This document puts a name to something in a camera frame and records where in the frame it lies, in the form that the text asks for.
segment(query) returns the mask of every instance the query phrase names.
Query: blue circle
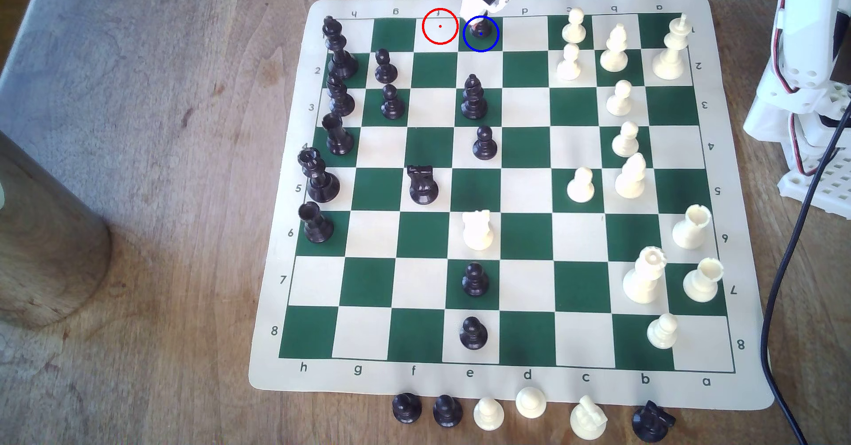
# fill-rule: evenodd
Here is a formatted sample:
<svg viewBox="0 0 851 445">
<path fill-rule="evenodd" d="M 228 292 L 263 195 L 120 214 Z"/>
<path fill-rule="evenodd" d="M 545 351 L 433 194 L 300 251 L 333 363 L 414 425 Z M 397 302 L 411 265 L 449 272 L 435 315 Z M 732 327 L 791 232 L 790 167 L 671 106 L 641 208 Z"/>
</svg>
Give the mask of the blue circle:
<svg viewBox="0 0 851 445">
<path fill-rule="evenodd" d="M 474 19 L 476 19 L 476 18 L 478 18 L 478 17 L 483 17 L 484 19 L 486 19 L 486 20 L 490 21 L 491 23 L 493 23 L 493 24 L 494 24 L 494 27 L 496 28 L 496 39 L 494 40 L 494 44 L 493 44 L 493 45 L 491 45 L 491 46 L 490 46 L 490 47 L 488 47 L 488 48 L 483 49 L 483 50 L 478 50 L 478 49 L 476 49 L 476 48 L 473 48 L 473 47 L 471 47 L 471 46 L 470 46 L 470 43 L 468 43 L 468 42 L 467 42 L 467 26 L 469 26 L 469 25 L 470 25 L 470 22 L 471 22 L 472 20 L 474 20 Z M 467 45 L 467 47 L 468 47 L 468 48 L 470 48 L 470 49 L 472 49 L 472 50 L 474 50 L 474 51 L 478 51 L 478 52 L 490 51 L 490 50 L 494 49 L 494 47 L 496 46 L 496 44 L 497 44 L 497 43 L 499 43 L 499 42 L 500 42 L 500 27 L 496 25 L 496 22 L 494 21 L 494 18 L 492 18 L 492 17 L 490 17 L 490 16 L 474 16 L 474 17 L 472 17 L 472 18 L 468 19 L 468 20 L 467 20 L 467 23 L 464 23 L 464 29 L 461 31 L 461 38 L 464 40 L 464 44 L 465 44 L 465 45 Z"/>
</svg>

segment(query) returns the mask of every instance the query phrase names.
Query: white pawn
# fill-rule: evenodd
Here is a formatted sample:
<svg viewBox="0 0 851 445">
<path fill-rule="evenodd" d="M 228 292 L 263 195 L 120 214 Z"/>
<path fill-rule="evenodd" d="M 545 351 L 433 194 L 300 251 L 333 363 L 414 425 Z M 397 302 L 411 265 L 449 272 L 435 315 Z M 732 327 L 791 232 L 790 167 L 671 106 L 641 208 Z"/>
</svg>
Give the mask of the white pawn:
<svg viewBox="0 0 851 445">
<path fill-rule="evenodd" d="M 647 340 L 657 349 L 670 349 L 676 342 L 676 317 L 665 313 L 650 322 Z"/>
<path fill-rule="evenodd" d="M 624 276 L 626 297 L 639 304 L 649 304 L 659 297 L 659 277 L 665 271 L 668 259 L 658 247 L 644 247 L 636 259 L 636 266 Z"/>
<path fill-rule="evenodd" d="M 570 428 L 582 440 L 596 440 L 606 431 L 609 419 L 590 396 L 580 398 L 580 403 L 570 412 Z"/>
<path fill-rule="evenodd" d="M 696 302 L 709 302 L 718 293 L 718 281 L 724 276 L 724 266 L 716 258 L 705 258 L 697 268 L 686 274 L 683 290 Z"/>
<path fill-rule="evenodd" d="M 594 197 L 594 184 L 590 179 L 593 173 L 588 168 L 579 168 L 568 183 L 568 197 L 573 202 L 588 202 Z"/>
<path fill-rule="evenodd" d="M 626 159 L 621 168 L 621 174 L 614 179 L 614 190 L 621 197 L 635 199 L 644 192 L 644 174 L 647 170 L 647 162 L 644 155 L 635 153 Z"/>
<path fill-rule="evenodd" d="M 638 124 L 627 121 L 621 125 L 621 134 L 612 139 L 612 151 L 620 157 L 630 157 L 638 152 Z"/>
<path fill-rule="evenodd" d="M 614 83 L 614 94 L 606 100 L 606 111 L 615 116 L 624 116 L 632 109 L 632 83 L 620 80 Z"/>
<path fill-rule="evenodd" d="M 614 26 L 606 39 L 606 50 L 600 55 L 600 66 L 612 73 L 623 71 L 626 68 L 626 29 L 622 23 Z"/>
<path fill-rule="evenodd" d="M 580 48 L 573 43 L 564 45 L 564 59 L 556 67 L 556 76 L 562 81 L 571 81 L 580 77 Z"/>
<path fill-rule="evenodd" d="M 483 398 L 473 408 L 473 420 L 480 429 L 492 430 L 500 428 L 505 419 L 505 411 L 499 402 L 493 398 Z"/>
</svg>

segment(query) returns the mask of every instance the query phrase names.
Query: red circle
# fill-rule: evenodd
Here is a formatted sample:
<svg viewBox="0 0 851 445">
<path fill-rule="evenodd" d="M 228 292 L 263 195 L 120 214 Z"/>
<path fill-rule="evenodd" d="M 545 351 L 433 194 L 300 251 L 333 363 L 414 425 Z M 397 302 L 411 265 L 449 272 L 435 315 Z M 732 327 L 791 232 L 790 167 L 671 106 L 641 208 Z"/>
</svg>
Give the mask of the red circle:
<svg viewBox="0 0 851 445">
<path fill-rule="evenodd" d="M 450 15 L 452 15 L 452 19 L 453 19 L 453 20 L 455 20 L 455 34 L 454 34 L 454 35 L 452 35 L 452 38 L 449 38 L 449 39 L 447 39 L 447 40 L 443 41 L 442 43 L 438 43 L 438 42 L 437 42 L 437 41 L 435 41 L 434 39 L 429 38 L 429 37 L 428 37 L 428 35 L 427 35 L 427 34 L 426 34 L 426 32 L 425 32 L 425 31 L 426 31 L 426 21 L 425 21 L 425 20 L 426 20 L 426 18 L 427 18 L 429 15 L 431 15 L 431 13 L 433 13 L 433 12 L 447 12 L 447 13 L 449 13 Z M 458 36 L 458 28 L 459 28 L 459 24 L 458 24 L 458 16 L 454 15 L 454 13 L 452 13 L 450 10 L 447 10 L 446 8 L 435 8 L 435 9 L 431 10 L 430 12 L 426 13 L 426 14 L 425 14 L 425 16 L 426 16 L 426 17 L 424 17 L 424 18 L 423 18 L 423 24 L 422 24 L 423 36 L 425 36 L 425 38 L 426 38 L 426 39 L 428 39 L 429 41 L 431 41 L 431 42 L 432 42 L 432 43 L 434 43 L 435 45 L 446 45 L 446 44 L 448 44 L 450 41 L 452 41 L 453 39 L 455 39 L 455 36 Z"/>
</svg>

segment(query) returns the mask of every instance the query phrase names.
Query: white square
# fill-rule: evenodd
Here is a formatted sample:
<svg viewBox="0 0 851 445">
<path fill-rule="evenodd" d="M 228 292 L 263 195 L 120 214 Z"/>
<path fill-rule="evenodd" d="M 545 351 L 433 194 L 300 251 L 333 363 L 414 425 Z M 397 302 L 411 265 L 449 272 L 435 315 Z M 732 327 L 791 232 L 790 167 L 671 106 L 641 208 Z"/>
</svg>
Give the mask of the white square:
<svg viewBox="0 0 851 445">
<path fill-rule="evenodd" d="M 503 169 L 500 182 L 501 212 L 552 212 L 551 169 Z"/>
<path fill-rule="evenodd" d="M 369 125 L 357 139 L 358 168 L 404 168 L 408 128 L 396 125 Z"/>
<path fill-rule="evenodd" d="M 614 368 L 612 315 L 556 312 L 556 364 Z"/>
<path fill-rule="evenodd" d="M 551 260 L 501 260 L 500 310 L 555 312 L 554 265 Z"/>
<path fill-rule="evenodd" d="M 571 262 L 606 262 L 609 246 L 606 215 L 598 212 L 552 214 L 552 258 Z"/>
<path fill-rule="evenodd" d="M 502 125 L 516 127 L 550 125 L 550 91 L 545 87 L 503 88 Z"/>
<path fill-rule="evenodd" d="M 503 51 L 546 51 L 549 48 L 549 27 L 546 16 L 502 18 Z"/>
<path fill-rule="evenodd" d="M 703 169 L 703 144 L 696 125 L 651 125 L 650 149 L 653 167 L 659 169 Z"/>
<path fill-rule="evenodd" d="M 554 169 L 602 168 L 600 128 L 595 125 L 550 126 L 550 165 Z"/>
<path fill-rule="evenodd" d="M 676 370 L 733 372 L 727 317 L 676 316 L 676 320 L 676 342 L 671 348 Z"/>
<path fill-rule="evenodd" d="M 387 360 L 389 307 L 340 307 L 334 332 L 334 358 Z"/>
<path fill-rule="evenodd" d="M 399 211 L 351 211 L 346 257 L 394 258 Z"/>
<path fill-rule="evenodd" d="M 488 330 L 484 347 L 471 351 L 461 343 L 461 325 L 473 316 Z M 449 363 L 500 363 L 500 312 L 498 310 L 443 311 L 443 362 Z"/>
<path fill-rule="evenodd" d="M 446 307 L 445 258 L 397 258 L 392 306 L 397 309 Z"/>
<path fill-rule="evenodd" d="M 343 257 L 295 256 L 290 305 L 340 305 L 343 287 Z"/>
</svg>

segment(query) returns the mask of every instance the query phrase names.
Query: green square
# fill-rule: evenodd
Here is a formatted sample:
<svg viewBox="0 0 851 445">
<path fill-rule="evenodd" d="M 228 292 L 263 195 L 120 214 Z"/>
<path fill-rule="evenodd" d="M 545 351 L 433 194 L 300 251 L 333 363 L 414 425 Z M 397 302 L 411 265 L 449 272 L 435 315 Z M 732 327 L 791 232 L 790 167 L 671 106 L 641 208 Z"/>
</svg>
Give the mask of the green square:
<svg viewBox="0 0 851 445">
<path fill-rule="evenodd" d="M 500 311 L 500 365 L 554 367 L 556 314 Z"/>
<path fill-rule="evenodd" d="M 455 87 L 458 53 L 418 52 L 414 54 L 411 87 Z"/>
<path fill-rule="evenodd" d="M 553 212 L 604 212 L 602 203 L 602 171 L 591 169 L 590 183 L 594 186 L 594 195 L 588 202 L 574 202 L 568 197 L 568 183 L 574 178 L 575 169 L 552 170 L 552 211 Z"/>
<path fill-rule="evenodd" d="M 400 212 L 396 257 L 446 258 L 448 248 L 448 212 Z"/>
<path fill-rule="evenodd" d="M 449 210 L 500 211 L 499 169 L 452 169 L 452 199 Z"/>
<path fill-rule="evenodd" d="M 463 89 L 455 91 L 455 127 L 462 125 L 473 127 L 489 125 L 491 127 L 497 127 L 502 125 L 502 89 L 485 88 L 484 98 L 488 102 L 488 112 L 485 113 L 484 118 L 479 120 L 468 120 L 461 113 L 461 103 L 464 102 L 463 93 Z"/>
<path fill-rule="evenodd" d="M 373 22 L 372 51 L 384 48 L 393 51 L 413 51 L 414 35 L 420 31 L 416 18 L 385 17 Z"/>
<path fill-rule="evenodd" d="M 503 127 L 501 146 L 503 168 L 550 166 L 549 127 Z"/>
<path fill-rule="evenodd" d="M 604 70 L 600 66 L 601 50 L 596 51 L 597 86 L 614 86 L 620 80 L 627 80 L 633 86 L 644 86 L 644 69 L 641 64 L 641 50 L 626 50 L 626 68 L 617 73 Z"/>
<path fill-rule="evenodd" d="M 644 247 L 662 247 L 656 214 L 606 214 L 609 260 L 635 262 Z"/>
<path fill-rule="evenodd" d="M 611 312 L 609 266 L 605 262 L 556 262 L 556 310 Z"/>
<path fill-rule="evenodd" d="M 686 295 L 683 279 L 695 270 L 696 264 L 665 266 L 665 287 L 668 289 L 668 311 L 675 316 L 727 316 L 724 281 L 718 281 L 718 293 L 709 302 L 696 302 Z"/>
<path fill-rule="evenodd" d="M 452 144 L 451 127 L 409 127 L 405 164 L 452 168 Z"/>
<path fill-rule="evenodd" d="M 441 363 L 443 310 L 393 309 L 390 313 L 389 362 Z"/>
<path fill-rule="evenodd" d="M 503 212 L 501 220 L 502 258 L 552 260 L 552 214 Z"/>
<path fill-rule="evenodd" d="M 346 258 L 340 305 L 390 307 L 395 258 Z"/>
<path fill-rule="evenodd" d="M 660 214 L 684 214 L 692 204 L 712 209 L 706 169 L 654 169 L 653 173 Z"/>
<path fill-rule="evenodd" d="M 479 297 L 471 297 L 464 292 L 461 280 L 471 260 L 450 259 L 446 268 L 446 308 L 447 309 L 500 309 L 500 262 L 498 260 L 477 260 L 488 275 L 488 291 Z"/>
<path fill-rule="evenodd" d="M 287 307 L 281 330 L 282 359 L 329 359 L 337 328 L 336 307 Z"/>
<path fill-rule="evenodd" d="M 299 235 L 299 239 L 295 243 L 295 255 L 336 257 L 346 255 L 346 236 L 349 234 L 349 212 L 322 211 L 322 215 L 334 224 L 334 233 L 327 241 L 314 244 L 304 236 L 303 222 L 299 222 L 299 225 L 293 228 L 293 233 Z M 297 220 L 296 211 L 293 211 L 293 217 Z"/>
<path fill-rule="evenodd" d="M 389 120 L 381 113 L 381 104 L 384 104 L 384 94 L 380 89 L 367 89 L 363 100 L 363 119 L 361 126 L 370 125 L 408 125 L 408 111 L 410 110 L 411 90 L 398 89 L 397 98 L 405 103 L 405 112 L 395 120 Z"/>
<path fill-rule="evenodd" d="M 550 88 L 551 125 L 597 125 L 597 89 Z"/>
<path fill-rule="evenodd" d="M 674 370 L 673 351 L 657 349 L 647 340 L 647 327 L 657 318 L 658 316 L 612 314 L 615 368 L 648 371 Z"/>
<path fill-rule="evenodd" d="M 549 61 L 546 51 L 504 51 L 502 87 L 548 87 Z"/>
<path fill-rule="evenodd" d="M 694 86 L 646 86 L 650 125 L 698 125 Z"/>
<path fill-rule="evenodd" d="M 401 168 L 357 168 L 352 211 L 398 211 L 401 200 Z"/>
</svg>

